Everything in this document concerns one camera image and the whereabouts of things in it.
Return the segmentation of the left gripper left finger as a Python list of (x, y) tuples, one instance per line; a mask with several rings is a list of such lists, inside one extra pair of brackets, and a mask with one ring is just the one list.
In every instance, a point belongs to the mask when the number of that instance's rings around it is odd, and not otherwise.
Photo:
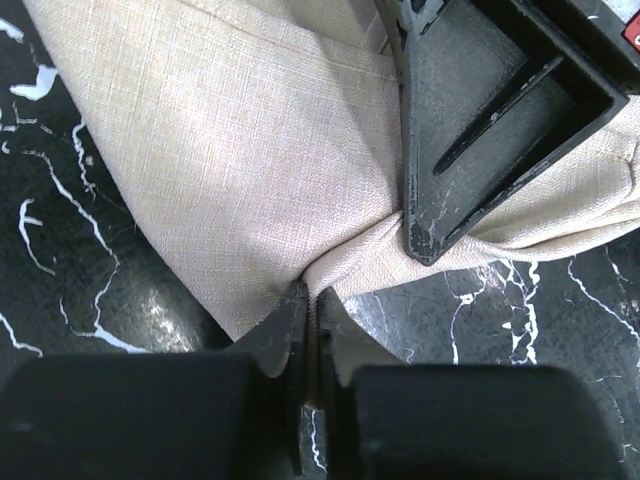
[(5, 479), (291, 479), (309, 293), (225, 349), (48, 356), (1, 390)]

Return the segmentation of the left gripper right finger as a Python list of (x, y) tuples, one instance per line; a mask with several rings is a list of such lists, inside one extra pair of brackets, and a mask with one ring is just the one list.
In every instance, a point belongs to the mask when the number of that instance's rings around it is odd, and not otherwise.
[(318, 382), (332, 479), (622, 479), (586, 387), (540, 366), (410, 365), (317, 300)]

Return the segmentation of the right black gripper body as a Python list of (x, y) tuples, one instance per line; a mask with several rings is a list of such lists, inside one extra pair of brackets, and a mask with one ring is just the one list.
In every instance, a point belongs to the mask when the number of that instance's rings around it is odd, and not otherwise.
[(639, 94), (639, 4), (624, 16), (605, 1), (512, 1), (509, 34), (575, 98)]

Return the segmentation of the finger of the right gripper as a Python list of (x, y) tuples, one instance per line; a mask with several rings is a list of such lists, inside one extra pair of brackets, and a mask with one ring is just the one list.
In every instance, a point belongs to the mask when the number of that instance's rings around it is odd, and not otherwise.
[(512, 1), (380, 1), (396, 67), (404, 248), (437, 262), (629, 102), (575, 98), (509, 34)]

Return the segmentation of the beige cloth napkin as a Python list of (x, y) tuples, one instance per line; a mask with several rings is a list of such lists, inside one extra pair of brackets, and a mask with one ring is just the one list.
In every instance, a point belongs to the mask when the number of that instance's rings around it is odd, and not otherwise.
[(435, 265), (401, 245), (393, 62), (370, 1), (30, 1), (125, 203), (232, 338), (303, 278), (347, 298), (639, 225), (639, 103)]

